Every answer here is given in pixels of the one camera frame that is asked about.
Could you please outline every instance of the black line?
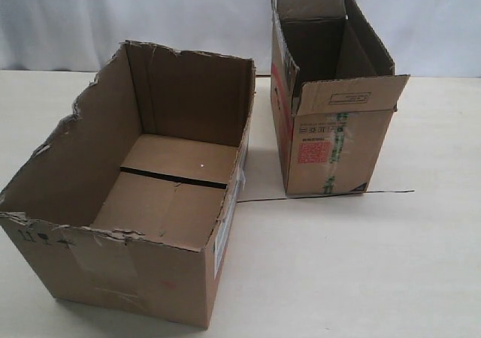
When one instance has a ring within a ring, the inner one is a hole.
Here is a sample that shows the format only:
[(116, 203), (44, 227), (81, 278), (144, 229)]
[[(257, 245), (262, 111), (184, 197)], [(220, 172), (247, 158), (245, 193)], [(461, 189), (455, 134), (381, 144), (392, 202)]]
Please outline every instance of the black line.
[(143, 177), (167, 180), (169, 182), (174, 182), (174, 183), (190, 184), (191, 186), (206, 186), (208, 188), (216, 188), (216, 189), (226, 189), (227, 188), (227, 184), (223, 184), (223, 183), (208, 182), (206, 180), (197, 180), (197, 179), (176, 177), (174, 175), (153, 173), (152, 171), (141, 171), (139, 169), (134, 169), (132, 167), (120, 167), (120, 171), (123, 171), (125, 173), (135, 174), (135, 175), (141, 175)]
[[(364, 194), (368, 193), (414, 193), (414, 190), (371, 190), (369, 192), (364, 192)], [(331, 195), (315, 195), (310, 197), (284, 197), (284, 198), (266, 198), (266, 199), (249, 199), (247, 201), (237, 201), (238, 203), (251, 203), (255, 201), (290, 201), (295, 199), (320, 199), (320, 198), (332, 198), (332, 197), (341, 197), (341, 196), (349, 196), (349, 195), (359, 195), (359, 193), (351, 193), (351, 194), (331, 194)]]

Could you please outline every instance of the white wall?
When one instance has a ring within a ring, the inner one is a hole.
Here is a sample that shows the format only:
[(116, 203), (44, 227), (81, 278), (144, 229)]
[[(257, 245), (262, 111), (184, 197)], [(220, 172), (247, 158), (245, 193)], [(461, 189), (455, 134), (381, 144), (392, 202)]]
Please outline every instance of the white wall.
[[(481, 76), (481, 0), (358, 0), (399, 73)], [(125, 39), (253, 57), (268, 74), (268, 0), (0, 0), (0, 68), (95, 71)]]

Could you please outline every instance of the table surface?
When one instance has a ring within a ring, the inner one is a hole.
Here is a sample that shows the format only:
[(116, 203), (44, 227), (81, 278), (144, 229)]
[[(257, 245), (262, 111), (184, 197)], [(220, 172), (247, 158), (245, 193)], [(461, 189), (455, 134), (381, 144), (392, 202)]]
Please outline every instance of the table surface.
[[(0, 186), (93, 77), (0, 71)], [(256, 91), (239, 201), (284, 197), (269, 79)], [(0, 230), (0, 336), (481, 336), (481, 79), (412, 78), (398, 107), (386, 192), (237, 205), (209, 330), (56, 301)]]

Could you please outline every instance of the corrugated cardboard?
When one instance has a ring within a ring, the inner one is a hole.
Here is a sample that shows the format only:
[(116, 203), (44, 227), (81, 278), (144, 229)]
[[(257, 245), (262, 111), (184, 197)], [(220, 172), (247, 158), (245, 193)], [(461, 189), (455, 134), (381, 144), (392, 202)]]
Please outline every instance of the corrugated cardboard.
[(251, 60), (122, 44), (0, 195), (54, 297), (208, 326), (254, 83)]
[(288, 195), (366, 192), (409, 76), (355, 0), (271, 0), (271, 105)]

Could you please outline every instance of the open cardboard box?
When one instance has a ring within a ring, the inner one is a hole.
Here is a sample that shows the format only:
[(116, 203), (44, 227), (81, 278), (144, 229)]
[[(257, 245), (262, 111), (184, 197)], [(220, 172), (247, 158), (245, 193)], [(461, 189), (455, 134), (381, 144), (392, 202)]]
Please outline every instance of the open cardboard box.
[(366, 192), (409, 76), (355, 0), (271, 0), (271, 105), (288, 195)]
[(208, 326), (254, 84), (252, 60), (121, 45), (0, 195), (54, 297)]

